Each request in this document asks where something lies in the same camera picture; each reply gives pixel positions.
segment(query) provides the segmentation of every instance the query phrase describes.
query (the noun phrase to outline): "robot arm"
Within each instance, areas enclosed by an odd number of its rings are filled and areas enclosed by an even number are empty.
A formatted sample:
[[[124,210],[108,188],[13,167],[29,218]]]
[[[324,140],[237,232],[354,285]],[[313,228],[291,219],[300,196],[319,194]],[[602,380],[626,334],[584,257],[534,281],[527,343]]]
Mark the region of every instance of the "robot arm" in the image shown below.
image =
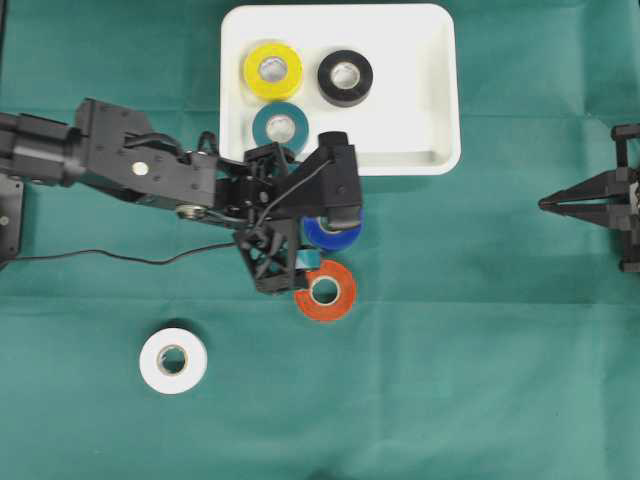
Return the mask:
[[[155,132],[146,115],[85,100],[73,127],[31,115],[0,114],[0,259],[18,254],[22,182],[83,183],[122,201],[175,211],[181,218],[230,228],[258,291],[307,288],[299,220],[326,217],[329,228],[360,223],[362,193],[347,135],[319,136],[319,148],[294,168],[274,143],[222,158],[215,136],[185,151]]]

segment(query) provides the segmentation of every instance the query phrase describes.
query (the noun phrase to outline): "white tape roll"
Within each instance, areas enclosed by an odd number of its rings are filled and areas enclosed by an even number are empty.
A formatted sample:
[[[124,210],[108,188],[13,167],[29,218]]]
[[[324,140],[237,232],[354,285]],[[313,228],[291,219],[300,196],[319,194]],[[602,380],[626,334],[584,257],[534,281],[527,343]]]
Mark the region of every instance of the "white tape roll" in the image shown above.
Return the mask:
[[[181,328],[156,332],[140,352],[142,378],[160,393],[186,392],[197,385],[206,370],[207,350],[198,337]]]

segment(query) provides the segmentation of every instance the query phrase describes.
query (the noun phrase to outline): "yellow tape roll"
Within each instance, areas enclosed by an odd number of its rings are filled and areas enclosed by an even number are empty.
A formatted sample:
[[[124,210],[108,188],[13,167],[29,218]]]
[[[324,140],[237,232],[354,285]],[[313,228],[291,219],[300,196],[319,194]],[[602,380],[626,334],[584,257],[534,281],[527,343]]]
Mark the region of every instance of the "yellow tape roll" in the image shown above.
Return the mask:
[[[266,43],[245,59],[244,79],[251,91],[263,100],[286,100],[302,83],[302,62],[287,45]]]

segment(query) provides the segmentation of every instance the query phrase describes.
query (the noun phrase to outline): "white tray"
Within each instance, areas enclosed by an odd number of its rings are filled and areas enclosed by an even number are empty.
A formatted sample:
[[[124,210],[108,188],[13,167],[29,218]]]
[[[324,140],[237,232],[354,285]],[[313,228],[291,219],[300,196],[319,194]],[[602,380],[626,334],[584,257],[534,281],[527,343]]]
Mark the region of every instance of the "white tray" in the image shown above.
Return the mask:
[[[304,159],[317,135],[343,130],[356,147],[360,175],[441,175],[460,159],[460,121],[453,20],[437,5],[243,6],[222,23],[220,153],[241,160],[255,147],[253,118],[264,103],[244,83],[246,55],[264,41],[281,41],[300,56],[304,79],[288,101],[309,119]],[[321,96],[322,59],[355,50],[373,67],[361,104],[334,107]]]

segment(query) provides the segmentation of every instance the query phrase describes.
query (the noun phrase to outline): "black wire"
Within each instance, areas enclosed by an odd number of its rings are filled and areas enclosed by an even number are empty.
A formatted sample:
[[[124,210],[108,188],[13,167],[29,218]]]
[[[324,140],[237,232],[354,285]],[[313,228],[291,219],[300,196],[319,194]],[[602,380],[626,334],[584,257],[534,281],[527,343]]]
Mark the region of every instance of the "black wire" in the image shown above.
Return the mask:
[[[88,250],[78,250],[75,252],[67,252],[67,253],[59,253],[57,255],[44,255],[37,257],[17,257],[17,258],[7,258],[2,260],[2,265],[6,265],[10,262],[25,262],[25,261],[42,261],[42,260],[59,260],[68,257],[75,257],[76,255],[85,255],[90,253],[95,253],[99,255],[105,255],[107,257],[115,258],[117,260],[125,260],[127,262],[136,262],[136,263],[144,263],[146,265],[169,265],[170,263],[176,262],[184,257],[188,257],[191,255],[196,255],[198,253],[208,252],[209,250],[217,250],[219,248],[228,248],[233,247],[235,243],[214,243],[212,245],[206,245],[200,248],[194,248],[193,250],[187,250],[186,252],[179,253],[175,257],[168,258],[166,260],[148,260],[146,258],[137,258],[137,257],[127,257],[126,255],[118,255],[117,253],[111,253],[106,250],[100,250],[96,248],[88,249]]]
[[[264,223],[265,218],[267,218],[267,215],[273,209],[273,207],[275,207],[278,203],[280,203],[282,200],[284,200],[287,196],[291,195],[291,193],[293,193],[296,189],[298,189],[299,187],[301,187],[302,185],[307,183],[309,180],[311,180],[313,177],[315,177],[318,173],[320,173],[320,170],[322,170],[324,167],[326,167],[330,163],[331,163],[331,160],[327,160],[322,165],[320,165],[318,168],[316,168],[313,172],[311,172],[309,175],[304,177],[298,183],[293,184],[293,186],[291,186],[288,190],[286,190],[279,197],[277,197],[273,202],[271,202],[269,205],[267,205],[267,208],[264,209],[264,211],[262,212],[262,214],[258,218],[258,221],[256,222],[255,228],[260,227],[260,225],[262,225]]]
[[[178,158],[184,158],[186,156],[180,142],[164,133],[147,133],[145,135],[138,135],[137,137],[127,139],[124,142],[124,146],[125,148],[140,147],[154,142],[161,142],[171,145],[176,149]]]
[[[208,143],[209,144],[209,150],[207,150],[207,153],[210,153],[212,155],[219,155],[220,152],[218,151],[218,137],[216,137],[216,134],[213,132],[209,132],[209,131],[205,131],[202,132],[200,134],[200,138],[198,139],[198,151],[199,152],[204,152],[205,151],[205,144]]]

